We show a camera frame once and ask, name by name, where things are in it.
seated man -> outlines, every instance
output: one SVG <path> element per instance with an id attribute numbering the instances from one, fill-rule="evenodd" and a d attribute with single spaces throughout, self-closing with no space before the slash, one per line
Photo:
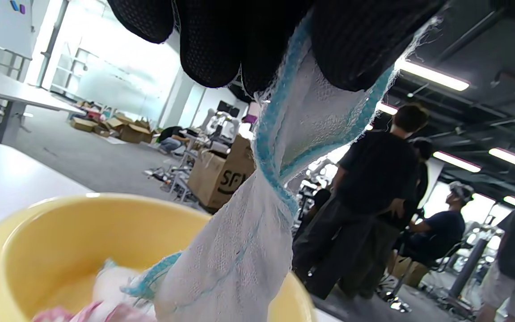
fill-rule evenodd
<path id="1" fill-rule="evenodd" d="M 297 232 L 295 232 L 294 240 L 296 240 L 305 230 L 307 225 L 315 218 L 315 215 L 317 212 L 319 212 L 319 209 L 323 207 L 323 205 L 329 200 L 329 197 L 331 197 L 331 192 L 327 189 L 320 189 L 317 191 L 317 193 L 313 196 L 313 206 L 307 214 L 305 214 L 301 220 L 301 224 L 299 225 L 299 228 Z"/>
<path id="2" fill-rule="evenodd" d="M 462 208 L 472 201 L 473 194 L 474 189 L 470 186 L 458 181 L 450 183 L 450 194 L 446 197 L 449 210 L 438 212 L 419 224 L 411 222 L 409 230 L 413 234 L 405 238 L 405 247 L 425 258 L 443 257 L 451 247 L 462 240 L 466 230 Z"/>
<path id="3" fill-rule="evenodd" d="M 157 142 L 160 143 L 160 151 L 164 153 L 171 153 L 182 146 L 182 143 L 188 144 L 190 139 L 186 138 L 180 131 L 184 130 L 182 127 L 168 127 L 165 128 L 158 137 Z"/>

whiteboard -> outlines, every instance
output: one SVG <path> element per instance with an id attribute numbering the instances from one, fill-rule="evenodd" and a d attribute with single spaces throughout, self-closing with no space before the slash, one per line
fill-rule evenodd
<path id="1" fill-rule="evenodd" d="M 31 0 L 0 0 L 0 47 L 31 59 Z"/>

dark pants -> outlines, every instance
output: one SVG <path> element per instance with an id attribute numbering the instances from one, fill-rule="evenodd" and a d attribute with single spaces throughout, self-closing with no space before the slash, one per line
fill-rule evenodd
<path id="1" fill-rule="evenodd" d="M 309 293 L 326 298 L 351 271 L 373 221 L 374 216 L 355 214 L 331 196 L 293 244 L 294 271 Z"/>
<path id="2" fill-rule="evenodd" d="M 339 280 L 339 288 L 343 293 L 348 297 L 372 297 L 383 277 L 389 255 L 400 233 L 394 226 L 382 220 L 375 220 L 355 265 Z"/>

glass wall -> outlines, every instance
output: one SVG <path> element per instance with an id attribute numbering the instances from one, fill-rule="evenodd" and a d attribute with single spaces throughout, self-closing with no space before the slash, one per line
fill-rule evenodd
<path id="1" fill-rule="evenodd" d="M 112 106 L 158 120 L 180 57 L 127 31 L 106 1 L 72 0 L 43 82 L 73 100 Z"/>

cardboard box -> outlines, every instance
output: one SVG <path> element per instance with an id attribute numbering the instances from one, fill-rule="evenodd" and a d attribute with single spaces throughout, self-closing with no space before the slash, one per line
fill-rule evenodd
<path id="1" fill-rule="evenodd" d="M 80 118 L 73 118 L 71 120 L 71 126 L 76 128 L 77 130 L 85 131 L 85 132 L 92 132 L 95 126 L 98 124 L 92 121 L 83 120 Z"/>
<path id="2" fill-rule="evenodd" d="M 133 120 L 127 118 L 124 114 L 122 113 L 115 113 L 114 114 L 114 118 L 120 120 L 124 125 L 127 125 L 127 124 L 132 124 L 134 123 Z"/>
<path id="3" fill-rule="evenodd" d="M 130 142 L 130 143 L 140 143 L 146 140 L 146 142 L 150 142 L 152 139 L 151 131 L 135 126 L 134 124 L 127 124 L 123 127 L 119 139 Z"/>
<path id="4" fill-rule="evenodd" d="M 112 118 L 104 122 L 109 130 L 120 131 L 124 127 L 124 123 L 117 118 Z"/>
<path id="5" fill-rule="evenodd" d="M 135 125 L 150 130 L 150 123 L 147 120 L 136 120 Z"/>
<path id="6" fill-rule="evenodd" d="M 251 145 L 239 135 L 230 153 L 222 156 L 214 151 L 199 153 L 188 179 L 188 187 L 207 208 L 221 208 L 255 170 Z"/>
<path id="7" fill-rule="evenodd" d="M 409 259 L 397 256 L 396 261 L 393 262 L 393 265 L 391 263 L 388 263 L 388 271 L 397 279 L 400 279 L 401 276 L 405 273 L 407 267 L 409 267 Z M 421 280 L 427 273 L 429 273 L 429 269 L 422 265 L 421 263 L 413 263 L 410 271 L 408 272 L 409 275 L 405 277 L 404 284 L 417 288 L 419 284 L 421 283 Z"/>
<path id="8" fill-rule="evenodd" d="M 94 132 L 102 137 L 109 137 L 110 136 L 110 130 L 106 128 L 102 124 L 98 124 L 98 126 L 94 127 Z"/>

